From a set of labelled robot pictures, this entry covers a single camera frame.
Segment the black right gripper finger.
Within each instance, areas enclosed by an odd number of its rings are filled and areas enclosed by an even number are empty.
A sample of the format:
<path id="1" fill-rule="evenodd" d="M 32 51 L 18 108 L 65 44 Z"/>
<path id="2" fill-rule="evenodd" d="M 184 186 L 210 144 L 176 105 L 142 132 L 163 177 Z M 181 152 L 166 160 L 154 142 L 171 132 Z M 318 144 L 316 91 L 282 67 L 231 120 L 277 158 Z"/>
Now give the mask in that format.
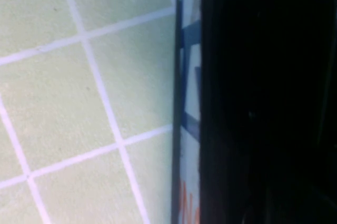
<path id="1" fill-rule="evenodd" d="M 264 189 L 244 213 L 245 223 L 336 223 L 336 204 L 314 187 Z"/>

